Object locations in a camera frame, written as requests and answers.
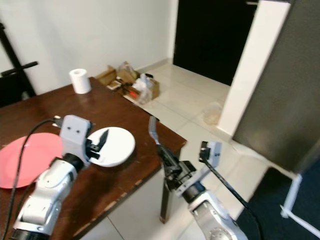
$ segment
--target pink plate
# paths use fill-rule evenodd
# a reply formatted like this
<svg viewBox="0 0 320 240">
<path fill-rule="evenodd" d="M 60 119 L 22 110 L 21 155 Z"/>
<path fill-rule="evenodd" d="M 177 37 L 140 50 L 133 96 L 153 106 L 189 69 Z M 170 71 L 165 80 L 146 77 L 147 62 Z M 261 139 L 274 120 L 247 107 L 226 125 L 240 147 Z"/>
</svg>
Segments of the pink plate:
<svg viewBox="0 0 320 240">
<path fill-rule="evenodd" d="M 14 140 L 0 151 L 0 188 L 12 189 L 16 177 L 18 159 L 25 136 Z M 26 142 L 17 188 L 29 185 L 49 167 L 55 157 L 61 158 L 62 141 L 52 133 L 32 134 Z"/>
</svg>

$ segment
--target clutter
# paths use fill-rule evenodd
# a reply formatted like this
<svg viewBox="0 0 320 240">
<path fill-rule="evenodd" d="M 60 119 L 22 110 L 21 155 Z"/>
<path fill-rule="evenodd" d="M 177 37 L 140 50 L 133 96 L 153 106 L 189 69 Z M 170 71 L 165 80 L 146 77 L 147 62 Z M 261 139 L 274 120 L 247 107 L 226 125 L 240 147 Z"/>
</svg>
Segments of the clutter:
<svg viewBox="0 0 320 240">
<path fill-rule="evenodd" d="M 208 125 L 217 125 L 221 116 L 222 106 L 218 102 L 211 102 L 203 110 L 203 121 Z"/>
<path fill-rule="evenodd" d="M 136 72 L 127 61 L 120 65 L 116 75 L 124 82 L 132 84 L 134 84 L 136 79 L 139 77 L 139 73 Z"/>
<path fill-rule="evenodd" d="M 108 89 L 139 104 L 146 104 L 160 94 L 159 82 L 151 74 L 135 71 L 127 61 L 122 63 L 117 71 L 108 66 L 107 71 L 95 78 Z"/>
<path fill-rule="evenodd" d="M 111 82 L 116 80 L 117 71 L 110 65 L 108 65 L 108 69 L 95 77 L 95 79 L 99 80 L 103 85 L 108 86 Z"/>
<path fill-rule="evenodd" d="M 87 70 L 74 69 L 69 72 L 69 75 L 73 89 L 77 94 L 86 94 L 91 91 Z"/>
</svg>

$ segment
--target plastic bag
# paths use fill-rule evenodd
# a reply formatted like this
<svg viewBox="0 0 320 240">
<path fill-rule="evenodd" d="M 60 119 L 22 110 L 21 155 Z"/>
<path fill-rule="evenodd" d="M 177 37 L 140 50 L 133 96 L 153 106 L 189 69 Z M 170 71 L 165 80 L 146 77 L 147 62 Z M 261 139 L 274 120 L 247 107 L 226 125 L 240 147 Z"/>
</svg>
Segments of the plastic bag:
<svg viewBox="0 0 320 240">
<path fill-rule="evenodd" d="M 217 125 L 221 116 L 222 106 L 218 102 L 211 102 L 203 110 L 203 121 L 208 125 Z"/>
<path fill-rule="evenodd" d="M 140 78 L 135 81 L 132 87 L 140 92 L 140 96 L 137 99 L 139 104 L 146 104 L 152 100 L 152 89 L 154 84 L 144 73 L 140 75 Z"/>
<path fill-rule="evenodd" d="M 127 62 L 123 62 L 119 67 L 118 67 L 118 72 L 121 72 L 121 71 L 126 71 L 128 72 L 129 74 L 132 75 L 132 77 L 134 79 L 137 79 L 137 73 L 136 71 L 133 69 L 133 67 Z"/>
</svg>

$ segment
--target wooden table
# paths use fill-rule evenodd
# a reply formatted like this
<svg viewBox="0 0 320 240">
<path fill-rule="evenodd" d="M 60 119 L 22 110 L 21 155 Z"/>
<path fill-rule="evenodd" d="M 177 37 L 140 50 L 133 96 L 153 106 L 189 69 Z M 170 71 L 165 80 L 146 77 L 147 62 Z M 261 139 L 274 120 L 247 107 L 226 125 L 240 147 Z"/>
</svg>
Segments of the wooden table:
<svg viewBox="0 0 320 240">
<path fill-rule="evenodd" d="M 117 167 L 94 164 L 79 173 L 69 196 L 62 205 L 51 239 L 79 239 L 105 218 L 126 197 L 161 168 L 156 145 L 148 133 L 150 115 L 117 93 L 91 79 L 92 91 L 76 94 L 68 85 L 45 94 L 0 108 L 0 146 L 25 136 L 38 122 L 55 115 L 76 115 L 95 123 L 93 131 L 104 127 L 121 127 L 130 131 L 136 141 L 133 157 Z M 157 123 L 161 142 L 179 154 L 186 140 L 161 123 Z M 49 123 L 39 132 L 59 134 Z M 15 221 L 14 213 L 25 188 L 16 193 L 9 231 Z M 7 216 L 9 189 L 0 189 L 0 224 L 3 232 Z M 160 219 L 169 213 L 170 193 L 163 188 Z"/>
</svg>

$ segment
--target white plate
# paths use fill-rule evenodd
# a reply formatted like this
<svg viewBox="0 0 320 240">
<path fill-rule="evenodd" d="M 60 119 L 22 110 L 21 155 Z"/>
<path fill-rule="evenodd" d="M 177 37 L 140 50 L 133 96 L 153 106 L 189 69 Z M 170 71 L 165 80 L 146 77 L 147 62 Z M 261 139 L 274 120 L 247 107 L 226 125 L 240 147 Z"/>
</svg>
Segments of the white plate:
<svg viewBox="0 0 320 240">
<path fill-rule="evenodd" d="M 97 145 L 101 135 L 109 129 L 106 142 L 101 148 L 99 159 L 90 161 L 102 167 L 114 167 L 125 162 L 135 149 L 135 138 L 127 130 L 120 127 L 105 127 L 92 133 L 88 139 Z"/>
</svg>

